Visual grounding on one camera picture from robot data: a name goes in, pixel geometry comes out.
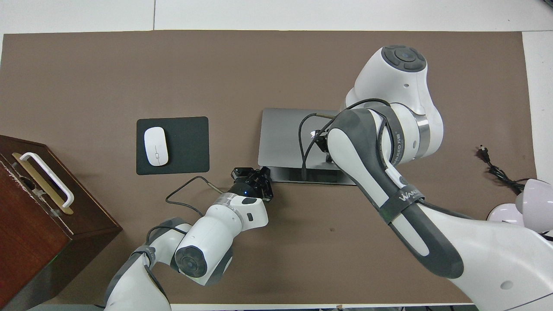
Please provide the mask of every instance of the white mouse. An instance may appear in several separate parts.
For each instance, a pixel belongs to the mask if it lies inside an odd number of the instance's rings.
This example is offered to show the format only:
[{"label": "white mouse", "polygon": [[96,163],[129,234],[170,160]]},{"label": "white mouse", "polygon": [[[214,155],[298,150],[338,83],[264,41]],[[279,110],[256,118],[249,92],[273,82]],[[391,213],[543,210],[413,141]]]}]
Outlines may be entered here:
[{"label": "white mouse", "polygon": [[151,127],[144,132],[144,146],[148,162],[155,167],[167,164],[169,153],[165,141],[165,131],[161,127]]}]

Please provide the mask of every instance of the wooden cabinet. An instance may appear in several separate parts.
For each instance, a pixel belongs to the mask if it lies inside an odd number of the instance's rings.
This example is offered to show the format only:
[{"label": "wooden cabinet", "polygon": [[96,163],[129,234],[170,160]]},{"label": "wooden cabinet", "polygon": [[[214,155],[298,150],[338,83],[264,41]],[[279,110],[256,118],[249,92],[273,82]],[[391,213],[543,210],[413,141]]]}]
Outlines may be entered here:
[{"label": "wooden cabinet", "polygon": [[120,231],[47,146],[0,135],[2,310],[56,296]]}]

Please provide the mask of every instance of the white tile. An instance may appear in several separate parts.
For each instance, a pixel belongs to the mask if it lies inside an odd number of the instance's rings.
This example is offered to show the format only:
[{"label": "white tile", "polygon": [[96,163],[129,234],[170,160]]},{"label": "white tile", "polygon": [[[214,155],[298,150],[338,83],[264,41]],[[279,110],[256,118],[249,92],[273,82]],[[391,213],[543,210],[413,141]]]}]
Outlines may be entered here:
[{"label": "white tile", "polygon": [[553,30],[541,0],[157,0],[156,29]]},{"label": "white tile", "polygon": [[0,36],[152,30],[153,24],[154,0],[0,0]]},{"label": "white tile", "polygon": [[553,183],[553,32],[524,32],[532,138],[538,178]]}]

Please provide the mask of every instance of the brown desk mat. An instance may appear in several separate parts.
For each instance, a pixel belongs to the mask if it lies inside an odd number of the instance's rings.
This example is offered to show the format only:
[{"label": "brown desk mat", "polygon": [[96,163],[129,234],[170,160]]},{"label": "brown desk mat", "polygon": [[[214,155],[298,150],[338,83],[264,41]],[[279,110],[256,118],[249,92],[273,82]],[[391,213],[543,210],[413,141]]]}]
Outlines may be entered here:
[{"label": "brown desk mat", "polygon": [[[513,178],[534,177],[520,33],[154,31],[7,34],[0,132],[46,143],[124,231],[55,299],[101,303],[149,228],[194,212],[164,203],[193,174],[135,172],[141,118],[207,116],[221,188],[255,166],[265,107],[337,109],[381,46],[406,44],[429,63],[445,124],[442,147],[399,170],[429,202],[485,219],[515,195],[485,173],[481,143]],[[221,283],[204,288],[156,266],[172,303],[448,303],[468,299],[428,272],[353,186],[274,184],[269,225],[244,232]],[[205,210],[201,183],[176,199]]]}]

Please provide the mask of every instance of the mouse pad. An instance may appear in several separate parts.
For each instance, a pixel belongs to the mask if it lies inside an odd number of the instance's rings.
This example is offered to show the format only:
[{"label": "mouse pad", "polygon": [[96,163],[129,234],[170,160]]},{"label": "mouse pad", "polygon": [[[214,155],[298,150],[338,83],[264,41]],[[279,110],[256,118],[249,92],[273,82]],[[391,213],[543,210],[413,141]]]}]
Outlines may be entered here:
[{"label": "mouse pad", "polygon": [[[169,161],[150,165],[144,147],[144,132],[159,126],[165,131]],[[137,121],[137,174],[203,173],[209,170],[207,117],[140,119]]]}]

